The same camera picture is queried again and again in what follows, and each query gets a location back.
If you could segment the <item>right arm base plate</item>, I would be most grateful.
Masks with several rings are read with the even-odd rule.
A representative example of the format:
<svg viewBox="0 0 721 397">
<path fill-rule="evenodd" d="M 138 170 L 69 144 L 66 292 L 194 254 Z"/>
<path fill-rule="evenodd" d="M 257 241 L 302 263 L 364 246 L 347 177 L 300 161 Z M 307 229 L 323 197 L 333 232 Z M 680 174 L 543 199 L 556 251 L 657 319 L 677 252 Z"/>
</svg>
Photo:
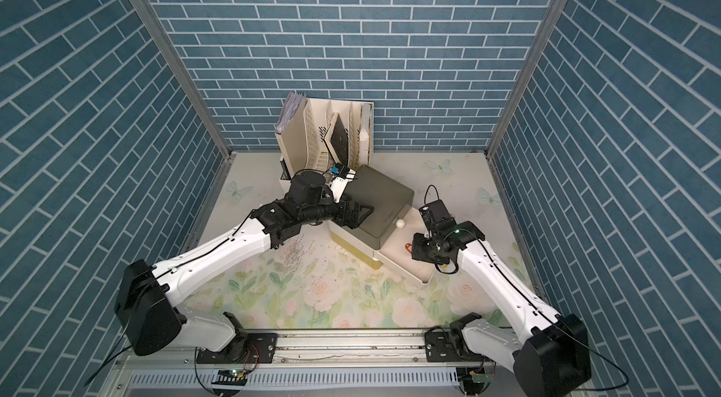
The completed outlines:
<svg viewBox="0 0 721 397">
<path fill-rule="evenodd" d="M 433 327 L 424 333 L 427 362 L 486 362 L 488 357 L 473 353 L 466 346 L 459 331 L 445 331 Z"/>
</svg>

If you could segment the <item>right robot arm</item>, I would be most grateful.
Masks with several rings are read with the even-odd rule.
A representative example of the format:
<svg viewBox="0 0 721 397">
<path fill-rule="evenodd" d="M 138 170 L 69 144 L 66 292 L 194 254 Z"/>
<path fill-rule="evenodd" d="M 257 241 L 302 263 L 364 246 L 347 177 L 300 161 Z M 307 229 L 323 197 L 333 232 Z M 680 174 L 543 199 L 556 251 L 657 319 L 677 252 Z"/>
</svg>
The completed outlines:
<svg viewBox="0 0 721 397">
<path fill-rule="evenodd" d="M 413 237 L 411 256 L 471 277 L 510 324 L 500 329 L 472 312 L 448 331 L 430 329 L 430 361 L 489 359 L 511 371 L 528 396 L 564 396 L 591 379 L 588 331 L 574 314 L 561 315 L 499 259 L 472 223 L 458 223 L 437 200 L 420 209 L 425 233 Z"/>
</svg>

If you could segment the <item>olive drawer cabinet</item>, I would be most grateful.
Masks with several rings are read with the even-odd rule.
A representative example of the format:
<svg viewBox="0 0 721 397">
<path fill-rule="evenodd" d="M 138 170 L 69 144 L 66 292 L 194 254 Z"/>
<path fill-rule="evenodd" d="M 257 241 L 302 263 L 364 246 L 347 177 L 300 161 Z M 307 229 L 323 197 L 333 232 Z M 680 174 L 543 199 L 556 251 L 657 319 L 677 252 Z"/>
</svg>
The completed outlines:
<svg viewBox="0 0 721 397">
<path fill-rule="evenodd" d="M 330 238 L 371 269 L 378 270 L 383 263 L 377 254 L 396 230 L 396 222 L 403 220 L 410 211 L 414 190 L 368 165 L 362 165 L 356 179 L 345 187 L 344 196 L 373 207 L 373 211 L 359 228 L 341 227 L 330 222 Z"/>
</svg>

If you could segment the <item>white drawer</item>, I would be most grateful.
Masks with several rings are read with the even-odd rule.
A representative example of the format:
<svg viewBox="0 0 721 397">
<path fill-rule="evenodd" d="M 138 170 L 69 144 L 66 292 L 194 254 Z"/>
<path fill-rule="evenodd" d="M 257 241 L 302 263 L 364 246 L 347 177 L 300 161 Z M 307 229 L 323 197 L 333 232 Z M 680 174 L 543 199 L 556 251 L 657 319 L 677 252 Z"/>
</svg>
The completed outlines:
<svg viewBox="0 0 721 397">
<path fill-rule="evenodd" d="M 381 248 L 374 253 L 374 259 L 383 263 L 391 271 L 397 273 L 413 284 L 426 285 L 433 278 L 436 270 L 432 264 L 415 261 L 405 250 L 407 243 L 412 243 L 416 233 L 425 234 L 425 225 L 418 209 L 410 207 L 403 216 L 404 225 L 400 220 L 392 224 L 391 235 Z"/>
</svg>

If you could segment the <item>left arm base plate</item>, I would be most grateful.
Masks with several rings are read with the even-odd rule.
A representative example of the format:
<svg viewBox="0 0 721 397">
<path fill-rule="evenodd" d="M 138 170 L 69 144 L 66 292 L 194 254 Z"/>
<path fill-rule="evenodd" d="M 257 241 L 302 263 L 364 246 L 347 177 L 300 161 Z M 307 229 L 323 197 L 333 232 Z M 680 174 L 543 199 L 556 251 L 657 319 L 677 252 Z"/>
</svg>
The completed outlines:
<svg viewBox="0 0 721 397">
<path fill-rule="evenodd" d="M 275 332 L 249 332 L 234 338 L 220 352 L 201 349 L 195 355 L 198 364 L 270 364 L 279 335 Z"/>
</svg>

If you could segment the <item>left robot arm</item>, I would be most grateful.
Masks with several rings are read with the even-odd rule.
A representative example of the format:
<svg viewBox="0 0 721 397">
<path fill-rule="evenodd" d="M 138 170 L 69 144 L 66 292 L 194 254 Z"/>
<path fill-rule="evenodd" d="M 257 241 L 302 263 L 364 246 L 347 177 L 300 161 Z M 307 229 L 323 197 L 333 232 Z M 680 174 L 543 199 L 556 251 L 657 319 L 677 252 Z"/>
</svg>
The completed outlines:
<svg viewBox="0 0 721 397">
<path fill-rule="evenodd" d="M 300 172 L 283 198 L 251 211 L 223 235 L 153 266 L 145 260 L 127 266 L 115 312 L 133 353 L 149 356 L 168 346 L 197 347 L 228 362 L 246 359 L 248 334 L 234 314 L 202 314 L 182 309 L 182 303 L 239 263 L 279 248 L 303 226 L 330 220 L 360 227 L 374 209 L 346 195 L 345 186 L 341 177 L 328 181 L 317 171 Z"/>
</svg>

